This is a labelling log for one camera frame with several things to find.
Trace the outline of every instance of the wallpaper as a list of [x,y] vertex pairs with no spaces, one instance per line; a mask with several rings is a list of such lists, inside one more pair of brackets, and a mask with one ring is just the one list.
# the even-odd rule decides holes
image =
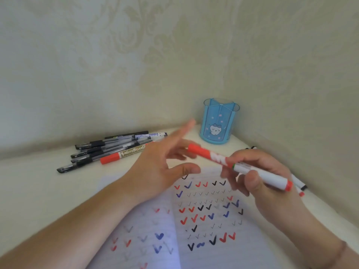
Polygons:
[[359,0],[243,0],[223,95],[234,134],[359,224]]
[[200,121],[241,0],[0,0],[0,153]]

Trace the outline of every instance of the white table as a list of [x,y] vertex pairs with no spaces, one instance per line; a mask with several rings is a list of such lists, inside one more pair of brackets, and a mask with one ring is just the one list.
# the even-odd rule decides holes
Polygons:
[[[186,138],[223,155],[248,147],[234,136],[224,145],[208,144],[199,137],[198,131],[199,126],[196,126]],[[126,171],[139,156],[138,153],[104,166],[96,162],[59,174],[56,168],[68,164],[70,154],[75,151],[71,146],[0,161],[0,255],[88,199],[102,176]],[[193,162],[201,167],[216,165],[203,158]],[[179,161],[169,160],[168,163],[172,167]],[[258,213],[253,198],[246,200],[281,266],[306,268],[291,242]],[[359,251],[357,227],[308,190],[303,201],[321,222]]]

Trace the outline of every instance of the notebook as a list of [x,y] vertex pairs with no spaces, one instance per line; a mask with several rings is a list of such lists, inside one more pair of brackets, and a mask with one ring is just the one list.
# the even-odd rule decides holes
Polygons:
[[[87,268],[280,268],[243,195],[219,174],[218,167],[203,168],[134,208]],[[103,177],[98,190],[118,177]]]

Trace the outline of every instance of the blue pen holder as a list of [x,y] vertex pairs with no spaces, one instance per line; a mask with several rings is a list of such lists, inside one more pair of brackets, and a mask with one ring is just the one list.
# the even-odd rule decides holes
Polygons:
[[200,137],[206,142],[224,144],[231,137],[233,119],[240,106],[231,100],[211,98],[204,102]]

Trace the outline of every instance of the white cat cartoon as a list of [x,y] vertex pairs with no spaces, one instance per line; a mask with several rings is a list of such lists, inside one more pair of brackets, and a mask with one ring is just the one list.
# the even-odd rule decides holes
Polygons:
[[217,136],[222,131],[221,125],[218,126],[216,124],[211,125],[209,129],[211,130],[211,134],[214,136]]

